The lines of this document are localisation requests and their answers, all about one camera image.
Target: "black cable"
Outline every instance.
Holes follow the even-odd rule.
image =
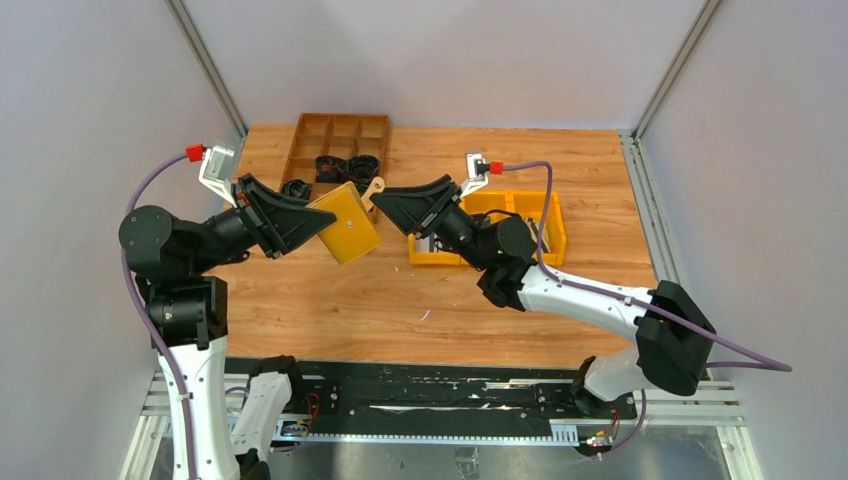
[[[521,216],[520,214],[515,213],[515,212],[507,212],[506,210],[501,210],[499,208],[493,208],[493,209],[489,210],[488,212],[480,215],[480,219],[477,221],[477,227],[483,228],[483,220],[488,218],[489,215],[491,215],[493,213],[500,213],[500,214],[507,215],[507,216],[510,216],[510,217],[520,217]]]
[[[373,155],[357,155],[339,165],[341,176],[353,182],[360,195],[368,190],[379,169],[380,160]]]
[[[436,238],[433,239],[433,244],[436,245],[436,248],[438,248],[439,250],[441,250],[445,253],[453,253],[453,254],[459,255],[458,251],[456,251],[453,248],[451,248],[450,246],[446,245],[445,242],[439,237],[436,237]]]
[[[295,178],[284,183],[283,187],[280,188],[280,193],[289,197],[309,200],[309,196],[312,194],[312,185]]]
[[[315,170],[318,171],[317,181],[320,183],[340,183],[342,180],[341,166],[344,163],[339,157],[321,155],[315,159]]]

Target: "white backdrop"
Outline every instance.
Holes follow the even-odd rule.
[[[188,0],[249,124],[633,127],[703,0]]]
[[[795,367],[723,372],[765,478],[845,478],[848,4],[728,0],[717,15],[649,162],[707,316]]]
[[[116,478],[155,357],[121,275],[138,182],[189,143],[236,138],[164,2],[0,4],[3,478]],[[146,197],[220,207],[197,166]]]

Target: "yellow plastic block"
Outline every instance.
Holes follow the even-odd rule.
[[[352,182],[340,185],[308,206],[336,214],[336,221],[318,232],[318,237],[339,264],[352,262],[380,245],[380,235]]]
[[[483,190],[465,197],[460,207],[470,215],[491,210],[515,212],[521,215],[528,224],[532,219],[533,223],[538,225],[544,203],[545,192],[543,191]],[[492,213],[489,218],[492,222],[497,222],[506,218],[506,215]],[[544,238],[549,250],[543,256],[545,263],[551,266],[562,265],[565,261],[566,236],[559,195],[556,192],[551,194],[551,206],[545,224]],[[409,263],[411,265],[468,265],[454,253],[417,251],[413,235],[409,236]]]

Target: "wooden table surface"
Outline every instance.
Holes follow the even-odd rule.
[[[238,173],[279,189],[294,126],[250,129]],[[612,131],[394,127],[388,186],[464,179],[465,152],[489,161],[545,159],[554,166],[568,244],[569,273],[628,286],[653,286],[618,135]],[[493,176],[490,189],[543,190],[544,169]],[[273,261],[216,269],[229,283],[229,354],[295,355],[501,366],[576,367],[627,343],[597,327],[547,313],[499,309],[483,298],[480,273],[462,266],[411,266],[407,242],[385,217],[383,243],[340,266],[316,237]]]

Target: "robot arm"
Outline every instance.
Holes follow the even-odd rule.
[[[533,260],[535,242],[521,218],[511,216],[482,226],[459,208],[464,189],[485,185],[481,177],[489,169],[479,153],[470,153],[467,162],[469,177],[476,176],[462,188],[445,175],[429,185],[386,188],[371,199],[404,234],[419,238],[435,234],[482,271],[477,285],[495,306],[572,317],[634,343],[615,355],[584,361],[571,388],[574,403],[584,414],[594,415],[620,395],[649,386],[677,395],[694,394],[712,342],[633,303],[659,306],[714,333],[686,291],[667,281],[652,290],[608,285],[539,265]],[[616,292],[623,300],[600,291]]]
[[[136,208],[118,234],[147,313],[189,392],[192,428],[184,421],[179,380],[159,355],[171,399],[174,478],[180,480],[189,478],[190,461],[199,478],[267,478],[264,461],[280,412],[302,397],[292,357],[263,361],[230,434],[224,399],[227,284],[203,274],[247,260],[248,249],[257,244],[268,257],[280,258],[336,220],[330,212],[307,208],[305,201],[276,194],[251,175],[238,179],[232,194],[234,208],[202,224],[157,206]],[[187,443],[194,445],[192,455]]]

